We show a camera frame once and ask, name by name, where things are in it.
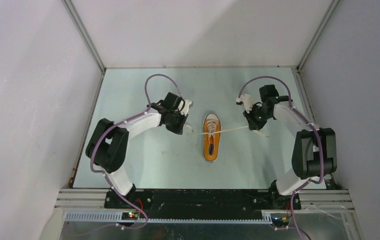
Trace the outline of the white shoelace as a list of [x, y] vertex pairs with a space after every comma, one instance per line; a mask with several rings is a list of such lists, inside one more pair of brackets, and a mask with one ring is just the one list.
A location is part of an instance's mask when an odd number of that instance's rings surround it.
[[[214, 113], [209, 113], [206, 115], [207, 120], [213, 121], [217, 123], [217, 127], [220, 125], [220, 120], [218, 116]], [[248, 129], [248, 126], [240, 126], [240, 127], [235, 127], [235, 128], [229, 128], [225, 130], [216, 130], [216, 131], [211, 131], [213, 127], [208, 127], [207, 131], [201, 132], [201, 133], [196, 133], [193, 129], [193, 127], [190, 124], [185, 124], [184, 125], [190, 132], [187, 133], [187, 135], [194, 135], [194, 136], [201, 136], [201, 135], [214, 135], [214, 134], [220, 134], [220, 133], [226, 133], [226, 132], [231, 132], [231, 131], [236, 131], [236, 130], [242, 130], [242, 129]]]

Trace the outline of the orange canvas sneaker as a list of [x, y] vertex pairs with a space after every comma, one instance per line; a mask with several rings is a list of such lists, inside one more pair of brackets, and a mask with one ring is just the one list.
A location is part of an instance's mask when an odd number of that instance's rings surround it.
[[206, 115], [203, 122], [203, 157], [207, 162], [216, 160], [219, 151], [221, 123], [214, 113]]

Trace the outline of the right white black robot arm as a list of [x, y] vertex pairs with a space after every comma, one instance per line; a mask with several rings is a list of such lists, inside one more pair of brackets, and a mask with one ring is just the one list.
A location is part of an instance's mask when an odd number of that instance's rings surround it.
[[244, 107], [249, 130], [260, 135], [269, 120], [278, 120], [295, 139], [291, 169], [275, 181], [276, 191], [268, 196], [270, 206], [281, 209], [289, 195], [310, 183], [320, 184], [326, 175], [336, 171], [336, 135], [333, 129], [309, 121], [291, 97], [279, 95], [273, 84], [261, 87], [259, 93], [260, 102], [254, 102], [249, 94], [240, 94], [236, 99]]

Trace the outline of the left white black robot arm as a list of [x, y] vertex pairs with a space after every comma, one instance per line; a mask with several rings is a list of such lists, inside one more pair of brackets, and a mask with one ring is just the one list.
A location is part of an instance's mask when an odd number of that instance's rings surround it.
[[98, 121], [85, 155], [90, 158], [91, 171], [104, 175], [118, 194], [116, 201], [123, 208], [130, 208], [136, 202], [136, 195], [132, 192], [135, 185], [123, 166], [129, 141], [147, 130], [161, 126], [176, 135], [182, 135], [192, 104], [191, 100], [169, 92], [164, 99], [150, 102], [145, 111], [118, 123], [106, 118]]

